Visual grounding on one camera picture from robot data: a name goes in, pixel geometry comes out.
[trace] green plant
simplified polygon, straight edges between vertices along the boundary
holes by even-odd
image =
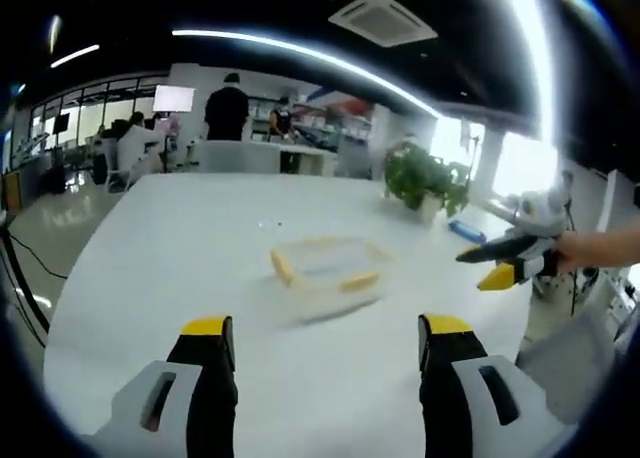
[[[441,208],[451,217],[467,206],[465,184],[468,167],[459,163],[445,165],[418,145],[403,141],[385,157],[385,181],[389,191],[412,210],[422,205],[425,195],[442,200]]]

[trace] blue object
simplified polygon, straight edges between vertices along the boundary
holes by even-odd
[[[476,230],[475,228],[462,223],[460,220],[451,220],[449,222],[449,229],[472,243],[481,245],[487,242],[487,235],[482,233],[480,230]]]

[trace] white table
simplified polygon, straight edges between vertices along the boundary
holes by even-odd
[[[531,286],[480,293],[491,264],[444,217],[431,229],[382,186],[283,175],[143,177],[105,218],[67,280],[45,351],[46,393],[80,433],[110,417],[113,395],[164,360],[188,321],[234,319],[238,457],[424,456],[417,317],[457,315],[490,354],[515,359]],[[463,213],[489,237],[507,224]],[[396,255],[387,296],[307,327],[275,326],[263,293],[269,250],[316,235],[359,236]]]

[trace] white chair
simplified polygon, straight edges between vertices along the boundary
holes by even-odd
[[[549,411],[573,424],[596,397],[614,360],[603,311],[585,306],[560,330],[521,352],[516,365],[545,390]]]
[[[268,143],[203,141],[191,152],[197,173],[280,173],[280,149]]]
[[[124,192],[127,192],[133,183],[143,175],[151,172],[153,158],[150,154],[145,154],[131,169],[121,170],[116,166],[118,161],[116,140],[102,140],[101,151],[104,153],[105,161],[107,162],[107,179],[104,182],[104,189],[107,193],[109,193],[109,185],[112,184],[113,177],[119,177],[125,181]]]
[[[116,165],[117,163],[117,148],[116,140],[113,138],[102,138],[99,147],[96,147],[97,154],[103,154],[105,162],[107,163],[107,179],[104,182],[104,189],[109,193],[109,184],[111,179],[115,176],[120,176],[120,171]]]

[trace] human hand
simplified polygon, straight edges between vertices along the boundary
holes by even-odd
[[[581,266],[580,235],[575,231],[565,231],[556,240],[558,273],[569,273]]]

